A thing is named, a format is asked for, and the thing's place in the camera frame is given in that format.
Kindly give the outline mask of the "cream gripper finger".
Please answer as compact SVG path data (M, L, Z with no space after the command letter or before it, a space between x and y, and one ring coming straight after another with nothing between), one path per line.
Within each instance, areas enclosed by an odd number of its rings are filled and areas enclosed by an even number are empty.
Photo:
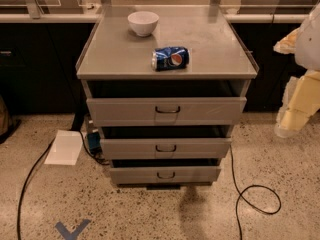
M296 50L296 39L299 29L294 29L280 41L278 41L273 50L280 54L294 54Z
M307 70L300 78L291 77L276 117L275 134L281 138L297 134L319 109L320 72Z

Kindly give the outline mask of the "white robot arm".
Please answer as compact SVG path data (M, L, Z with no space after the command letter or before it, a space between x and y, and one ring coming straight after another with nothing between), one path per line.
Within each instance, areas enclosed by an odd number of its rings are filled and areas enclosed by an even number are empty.
M288 138L298 133L320 109L320 4L273 50L293 54L296 64L306 69L302 77L290 78L276 118L275 134Z

